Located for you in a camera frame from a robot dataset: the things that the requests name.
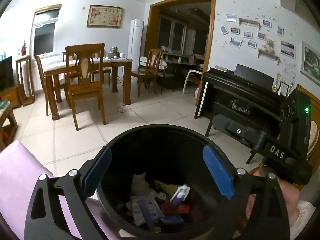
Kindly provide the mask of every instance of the picture frame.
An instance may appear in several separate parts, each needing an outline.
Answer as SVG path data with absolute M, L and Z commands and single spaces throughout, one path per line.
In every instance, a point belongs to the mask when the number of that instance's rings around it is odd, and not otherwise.
M 281 54 L 283 55 L 286 55 L 290 58 L 296 57 L 296 46 L 286 41 L 281 41 L 280 50 L 281 50 Z
M 234 37 L 231 37 L 229 43 L 239 49 L 239 48 L 241 47 L 242 40 L 238 40 L 238 39 L 236 39 L 236 38 L 234 38 Z
M 87 27 L 120 28 L 123 8 L 90 5 Z
M 320 52 L 302 42 L 302 63 L 300 72 L 320 86 Z
M 231 34 L 240 35 L 240 29 L 231 27 Z
M 271 22 L 263 20 L 263 26 L 272 28 Z
M 266 38 L 267 38 L 267 35 L 259 32 L 257 33 L 257 39 L 264 41 Z
M 236 14 L 227 14 L 226 15 L 226 21 L 227 22 L 237 22 L 238 21 L 238 17 Z
M 247 39 L 253 39 L 252 32 L 243 32 L 243 37 Z
M 283 95 L 285 97 L 287 97 L 288 95 L 288 90 L 289 90 L 289 85 L 284 83 L 283 81 L 280 82 L 280 85 L 279 85 L 279 89 L 281 89 L 280 91 L 280 95 Z
M 255 48 L 257 48 L 257 44 L 258 44 L 258 43 L 255 42 L 255 41 L 253 41 L 253 40 L 248 40 L 248 44 L 247 44 L 247 45 L 248 45 L 249 47 L 255 49 Z
M 283 37 L 284 28 L 278 26 L 278 28 L 277 28 L 277 34 Z
M 222 27 L 220 28 L 220 30 L 222 31 L 223 35 L 226 35 L 226 34 L 229 33 L 227 27 L 225 27 L 225 26 L 222 26 Z

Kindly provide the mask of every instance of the human hand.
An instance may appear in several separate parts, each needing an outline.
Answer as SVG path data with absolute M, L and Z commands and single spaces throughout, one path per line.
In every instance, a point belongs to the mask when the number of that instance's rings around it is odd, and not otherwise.
M 254 174 L 254 176 L 260 176 L 260 171 L 257 170 Z M 287 207 L 288 211 L 288 217 L 289 217 L 289 224 L 290 227 L 293 226 L 293 224 L 296 222 L 296 220 L 299 217 L 299 210 L 297 208 L 298 206 L 298 201 L 299 201 L 299 195 L 300 192 L 299 190 L 286 180 L 280 179 L 277 177 L 278 183 L 280 185 L 284 201 Z M 256 195 L 250 195 L 248 199 L 248 205 L 245 211 L 245 214 L 247 216 L 247 219 L 250 218 L 253 204 L 255 201 Z

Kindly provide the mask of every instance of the teddy bear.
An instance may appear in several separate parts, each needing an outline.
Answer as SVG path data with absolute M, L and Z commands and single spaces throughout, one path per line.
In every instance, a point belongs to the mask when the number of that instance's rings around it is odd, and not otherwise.
M 270 54 L 274 54 L 275 51 L 273 49 L 273 41 L 270 39 L 265 39 L 265 45 L 263 45 L 264 47 L 264 51 L 270 53 Z

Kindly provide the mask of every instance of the glass window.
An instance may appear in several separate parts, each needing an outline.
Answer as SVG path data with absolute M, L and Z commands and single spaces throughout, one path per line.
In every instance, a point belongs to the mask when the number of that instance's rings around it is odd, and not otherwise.
M 48 21 L 53 18 L 57 18 L 59 16 L 59 12 L 60 12 L 60 9 L 55 9 L 55 10 L 37 13 L 33 23 L 36 24 L 36 23 Z
M 181 51 L 183 30 L 184 30 L 184 25 L 176 22 L 174 25 L 174 34 L 173 34 L 173 42 L 172 42 L 172 49 L 173 50 Z
M 158 38 L 158 48 L 160 48 L 161 46 L 169 47 L 170 31 L 171 31 L 171 21 L 166 18 L 161 18 L 159 38 Z
M 37 26 L 33 45 L 33 56 L 53 52 L 53 34 L 55 23 Z
M 208 33 L 205 31 L 196 31 L 195 43 L 193 46 L 193 54 L 204 56 L 207 44 Z

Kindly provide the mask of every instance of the white sleeve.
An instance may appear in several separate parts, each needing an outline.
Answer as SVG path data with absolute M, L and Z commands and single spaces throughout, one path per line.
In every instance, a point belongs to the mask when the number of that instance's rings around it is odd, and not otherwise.
M 313 212 L 316 210 L 311 203 L 303 200 L 299 200 L 297 208 L 299 210 L 299 217 L 290 228 L 290 240 L 294 240 L 298 234 L 300 234 L 305 225 L 309 222 Z

